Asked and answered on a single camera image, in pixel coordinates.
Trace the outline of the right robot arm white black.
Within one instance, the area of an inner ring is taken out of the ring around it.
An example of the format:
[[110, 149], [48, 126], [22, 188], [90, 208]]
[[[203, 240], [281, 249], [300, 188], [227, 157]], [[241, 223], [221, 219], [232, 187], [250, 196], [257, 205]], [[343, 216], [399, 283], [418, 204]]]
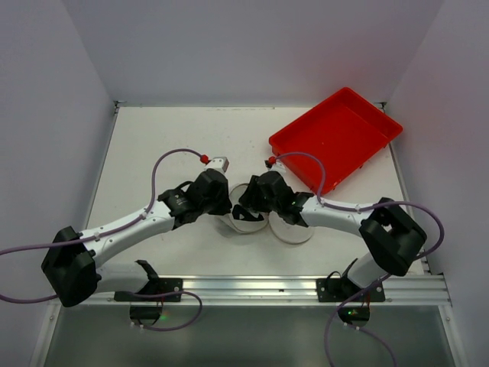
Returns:
[[276, 171], [252, 176], [237, 207], [236, 219], [245, 213], [276, 213], [292, 226], [334, 229], [362, 238], [368, 253], [342, 275], [345, 283], [358, 289], [386, 275], [406, 275], [427, 238], [402, 206], [389, 198], [365, 211], [346, 203], [322, 205], [312, 193], [294, 191]]

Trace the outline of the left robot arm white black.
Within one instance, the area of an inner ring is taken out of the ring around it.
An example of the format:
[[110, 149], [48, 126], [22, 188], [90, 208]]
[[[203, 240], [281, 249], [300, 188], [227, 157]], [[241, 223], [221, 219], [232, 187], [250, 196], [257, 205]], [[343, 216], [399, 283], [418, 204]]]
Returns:
[[186, 190], [166, 190], [148, 207], [122, 219], [84, 232], [70, 226], [61, 229], [41, 269], [65, 307], [104, 291], [143, 300], [164, 289], [150, 264], [137, 260], [128, 270], [118, 270], [107, 262], [146, 239], [193, 223], [204, 214], [224, 216], [231, 208], [224, 170], [206, 168]]

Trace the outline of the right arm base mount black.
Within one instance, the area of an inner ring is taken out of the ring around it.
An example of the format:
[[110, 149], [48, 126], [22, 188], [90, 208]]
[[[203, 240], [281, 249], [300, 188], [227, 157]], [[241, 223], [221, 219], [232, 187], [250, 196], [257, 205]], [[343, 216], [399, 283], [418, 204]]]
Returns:
[[[316, 279], [316, 293], [320, 303], [341, 303], [360, 288], [347, 279], [347, 274], [357, 261], [355, 259], [342, 273], [333, 271], [326, 278]], [[345, 306], [337, 312], [343, 323], [349, 326], [366, 326], [371, 316], [371, 303], [382, 303], [386, 300], [384, 288], [381, 284], [372, 291], [368, 291], [355, 299], [360, 306]]]

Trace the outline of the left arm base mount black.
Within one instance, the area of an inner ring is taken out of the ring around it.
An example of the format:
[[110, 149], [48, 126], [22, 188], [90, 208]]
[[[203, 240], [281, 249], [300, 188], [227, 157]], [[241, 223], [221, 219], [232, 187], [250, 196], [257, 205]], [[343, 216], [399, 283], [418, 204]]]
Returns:
[[164, 313], [164, 301], [180, 302], [181, 295], [174, 294], [156, 298], [156, 294], [166, 294], [183, 289], [182, 278], [161, 278], [153, 267], [145, 260], [137, 260], [136, 264], [144, 271], [144, 284], [139, 291], [116, 291], [116, 302], [154, 302], [154, 306], [130, 306], [129, 318], [138, 326], [153, 326]]

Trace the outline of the white mesh laundry bag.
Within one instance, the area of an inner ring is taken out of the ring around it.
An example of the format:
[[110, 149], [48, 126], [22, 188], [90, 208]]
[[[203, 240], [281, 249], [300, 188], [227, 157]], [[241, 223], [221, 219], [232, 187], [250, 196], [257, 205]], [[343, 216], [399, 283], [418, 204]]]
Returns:
[[[247, 186], [246, 183], [240, 183], [234, 185], [230, 189], [229, 198], [233, 207], [234, 205], [239, 204], [238, 199], [245, 192]], [[264, 216], [263, 222], [237, 221], [232, 218], [232, 212], [225, 216], [219, 216], [218, 219], [230, 232], [238, 233], [240, 235], [255, 234], [263, 229], [270, 228], [275, 237], [280, 241], [291, 245], [302, 244], [313, 237], [313, 228], [290, 225], [275, 212], [261, 214]]]

